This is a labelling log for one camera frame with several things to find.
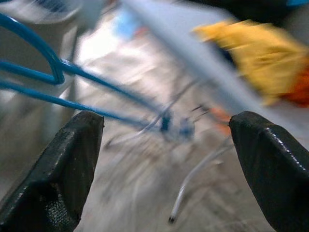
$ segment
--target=black object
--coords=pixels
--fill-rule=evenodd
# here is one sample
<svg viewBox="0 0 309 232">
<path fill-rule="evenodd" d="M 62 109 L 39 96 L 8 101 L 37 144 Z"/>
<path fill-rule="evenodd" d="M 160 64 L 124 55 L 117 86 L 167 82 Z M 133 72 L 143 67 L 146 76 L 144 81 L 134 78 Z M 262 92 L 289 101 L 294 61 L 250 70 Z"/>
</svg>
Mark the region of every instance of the black object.
<svg viewBox="0 0 309 232">
<path fill-rule="evenodd" d="M 296 7 L 287 6 L 287 0 L 185 0 L 228 10 L 239 20 L 251 19 L 259 23 L 282 26 L 284 19 Z"/>
<path fill-rule="evenodd" d="M 81 112 L 1 202 L 0 232 L 72 232 L 97 164 L 104 119 Z"/>
<path fill-rule="evenodd" d="M 244 112 L 230 120 L 247 182 L 277 232 L 309 231 L 309 152 L 284 128 Z"/>
<path fill-rule="evenodd" d="M 229 53 L 229 51 L 224 50 L 220 48 L 219 46 L 215 45 L 216 48 L 218 49 L 219 53 L 234 67 L 237 68 L 235 61 L 233 60 L 233 57 Z"/>
</svg>

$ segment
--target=yellow cloth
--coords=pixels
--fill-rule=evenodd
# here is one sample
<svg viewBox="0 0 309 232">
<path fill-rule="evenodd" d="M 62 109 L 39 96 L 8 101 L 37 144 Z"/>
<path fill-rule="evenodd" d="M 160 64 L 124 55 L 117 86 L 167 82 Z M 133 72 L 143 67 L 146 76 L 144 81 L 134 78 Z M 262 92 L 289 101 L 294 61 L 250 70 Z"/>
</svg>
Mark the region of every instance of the yellow cloth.
<svg viewBox="0 0 309 232">
<path fill-rule="evenodd" d="M 266 105 L 291 90 L 308 52 L 284 30 L 250 20 L 201 26 L 194 32 L 202 41 L 213 40 L 230 52 L 239 71 L 260 91 Z"/>
</svg>

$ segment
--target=black rubber pad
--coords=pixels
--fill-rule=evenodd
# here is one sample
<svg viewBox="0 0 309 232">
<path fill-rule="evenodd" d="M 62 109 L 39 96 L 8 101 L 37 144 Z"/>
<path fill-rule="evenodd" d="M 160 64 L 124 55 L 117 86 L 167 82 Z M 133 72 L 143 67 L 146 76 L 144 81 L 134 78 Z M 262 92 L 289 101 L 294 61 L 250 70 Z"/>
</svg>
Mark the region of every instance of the black rubber pad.
<svg viewBox="0 0 309 232">
<path fill-rule="evenodd" d="M 230 128 L 247 182 L 277 232 L 309 231 L 309 152 L 260 115 L 233 116 Z"/>
<path fill-rule="evenodd" d="M 1 232 L 72 232 L 94 178 L 104 119 L 81 112 L 0 206 Z"/>
</svg>

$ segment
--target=gray floor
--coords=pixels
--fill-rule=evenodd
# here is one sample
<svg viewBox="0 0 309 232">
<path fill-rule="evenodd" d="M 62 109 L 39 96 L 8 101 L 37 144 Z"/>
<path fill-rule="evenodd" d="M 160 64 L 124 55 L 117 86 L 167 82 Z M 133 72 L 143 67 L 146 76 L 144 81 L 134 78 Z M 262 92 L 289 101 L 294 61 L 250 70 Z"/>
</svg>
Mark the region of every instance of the gray floor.
<svg viewBox="0 0 309 232">
<path fill-rule="evenodd" d="M 113 36 L 111 22 L 108 17 L 95 33 L 83 38 L 78 63 L 163 103 L 191 80 L 150 35 L 123 43 Z M 78 81 L 77 89 L 78 99 L 83 103 L 152 117 L 136 105 L 87 82 Z M 195 86 L 175 105 L 175 115 L 189 115 L 200 99 L 209 102 L 207 95 Z M 30 168 L 46 145 L 39 142 L 36 133 L 36 115 L 41 110 L 34 104 L 33 108 L 5 116 L 0 122 L 0 198 L 22 171 Z M 147 134 L 105 149 L 111 138 L 132 132 L 115 121 L 106 120 L 105 124 L 95 180 L 75 231 L 273 231 L 245 182 L 234 150 L 194 178 L 179 219 L 168 225 L 183 178 L 225 137 L 208 117 L 197 122 L 194 142 L 183 145 Z"/>
</svg>

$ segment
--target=blue metal rod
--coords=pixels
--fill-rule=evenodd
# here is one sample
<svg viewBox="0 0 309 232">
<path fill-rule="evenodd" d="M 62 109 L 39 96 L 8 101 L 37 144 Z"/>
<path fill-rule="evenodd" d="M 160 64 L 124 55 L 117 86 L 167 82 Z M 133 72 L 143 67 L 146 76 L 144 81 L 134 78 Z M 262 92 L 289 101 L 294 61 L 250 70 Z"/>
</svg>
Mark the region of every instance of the blue metal rod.
<svg viewBox="0 0 309 232">
<path fill-rule="evenodd" d="M 35 32 L 19 23 L 15 19 L 6 15 L 0 14 L 0 26 L 12 31 L 21 38 L 23 38 L 30 45 L 35 47 L 50 64 L 54 81 L 53 84 L 64 83 L 64 76 L 62 70 L 57 66 L 60 60 L 52 48 Z"/>
<path fill-rule="evenodd" d="M 48 82 L 50 84 L 55 83 L 55 78 L 52 75 L 48 75 L 43 72 L 35 71 L 24 66 L 20 66 L 17 64 L 12 64 L 3 60 L 0 60 L 0 69 L 8 71 L 10 73 L 15 73 L 18 75 L 26 76 L 29 78 L 33 78 L 35 80 L 40 80 L 44 82 Z"/>
<path fill-rule="evenodd" d="M 112 83 L 107 78 L 96 77 L 96 76 L 94 76 L 94 75 L 92 75 L 88 72 L 85 72 L 83 69 L 78 67 L 76 64 L 73 64 L 73 63 L 71 63 L 67 60 L 63 60 L 61 64 L 62 64 L 61 68 L 65 72 L 82 76 L 82 77 L 89 79 L 91 81 L 94 81 L 94 82 L 96 82 L 100 85 L 106 86 L 106 87 L 108 87 L 108 88 L 130 98 L 131 100 L 147 107 L 149 110 L 151 110 L 151 111 L 153 111 L 157 114 L 162 114 L 164 112 L 164 109 L 162 107 L 160 107 L 159 105 L 155 105 L 150 100 L 145 99 L 143 96 L 140 96 L 137 93 L 133 93 L 132 91 L 130 91 L 128 89 L 124 89 L 124 88 L 116 86 L 116 84 Z"/>
<path fill-rule="evenodd" d="M 41 93 L 39 91 L 30 89 L 30 88 L 25 88 L 24 86 L 20 86 L 20 85 L 16 85 L 16 84 L 12 84 L 12 83 L 8 83 L 8 82 L 4 82 L 4 81 L 0 81 L 0 88 L 5 88 L 5 89 L 11 89 L 11 90 L 15 90 L 17 92 L 20 92 L 22 94 L 25 94 L 27 96 L 39 99 L 39 100 L 43 100 L 46 102 L 50 102 L 50 103 L 54 103 L 57 105 L 62 105 L 64 107 L 68 107 L 68 108 L 72 108 L 72 109 L 77 109 L 77 110 L 88 110 L 88 111 L 92 111 L 94 113 L 97 113 L 99 115 L 105 116 L 105 117 L 109 117 L 111 119 L 116 119 L 116 120 L 120 120 L 126 124 L 130 124 L 133 125 L 135 127 L 138 127 L 139 129 L 143 129 L 145 127 L 147 127 L 149 125 L 149 122 L 147 121 L 140 121 L 131 117 L 126 117 L 126 116 L 120 116 L 118 114 L 115 114 L 113 112 L 108 112 L 108 111 L 103 111 L 100 110 L 98 108 L 93 108 L 93 107 L 89 107 L 83 104 L 79 104 L 77 102 L 73 102 L 73 101 L 68 101 L 68 100 L 64 100 L 61 98 L 57 98 L 48 94 L 44 94 Z"/>
</svg>

